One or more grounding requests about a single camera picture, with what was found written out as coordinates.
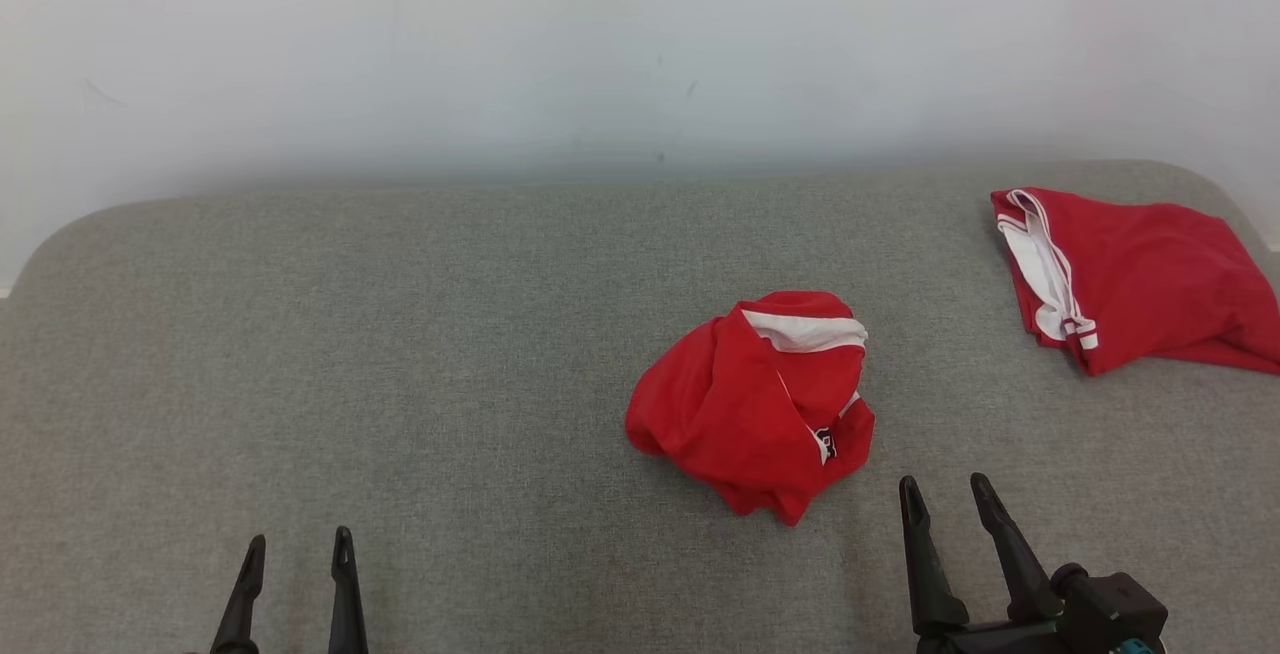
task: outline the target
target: garment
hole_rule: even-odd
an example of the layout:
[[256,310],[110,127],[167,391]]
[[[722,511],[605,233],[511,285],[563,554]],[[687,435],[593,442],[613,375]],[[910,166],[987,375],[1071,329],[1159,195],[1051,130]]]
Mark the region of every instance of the garment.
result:
[[858,394],[867,330],[836,294],[778,291],[690,331],[640,376],[626,433],[712,485],[732,512],[795,526],[867,462],[876,417]]
[[1175,203],[991,196],[1028,331],[1091,376],[1139,357],[1280,372],[1280,308],[1230,227]]

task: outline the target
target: gray couch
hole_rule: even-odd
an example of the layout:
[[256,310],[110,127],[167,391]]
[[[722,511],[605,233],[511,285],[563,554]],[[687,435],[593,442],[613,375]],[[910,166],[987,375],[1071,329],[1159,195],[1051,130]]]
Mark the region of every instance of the gray couch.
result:
[[[988,193],[1226,218],[1157,163],[273,193],[52,235],[0,312],[0,651],[204,651],[252,535],[255,637],[321,651],[352,527],[374,651],[913,650],[899,477],[974,619],[1006,594],[968,476],[1046,567],[1128,571],[1176,654],[1270,650],[1280,380],[1100,379],[1020,325]],[[628,445],[640,372],[736,299],[835,291],[870,462],[799,527]]]

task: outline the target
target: white stripe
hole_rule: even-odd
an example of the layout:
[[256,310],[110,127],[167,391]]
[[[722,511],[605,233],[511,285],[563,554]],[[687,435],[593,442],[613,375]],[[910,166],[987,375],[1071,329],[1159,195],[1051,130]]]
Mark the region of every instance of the white stripe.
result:
[[837,347],[867,347],[867,326],[851,317],[788,317],[745,308],[742,315],[778,352],[805,355]]
[[863,398],[863,395],[859,394],[858,390],[855,389],[854,395],[850,395],[849,398],[849,403],[846,403],[845,408],[840,411],[840,417],[845,419],[845,415],[849,412],[849,408],[852,407],[854,402],[859,401],[860,398]]
[[[1009,250],[1014,253],[1023,279],[1044,303],[1036,314],[1036,325],[1057,340],[1064,340],[1066,334],[1093,331],[1097,323],[1080,311],[1071,282],[1070,259],[1053,243],[1043,203],[1024,189],[1010,189],[1006,198],[1023,211],[1027,221],[997,215],[996,227],[1009,241]],[[1082,347],[1093,349],[1097,344],[1097,335],[1093,335],[1092,346],[1082,343]]]

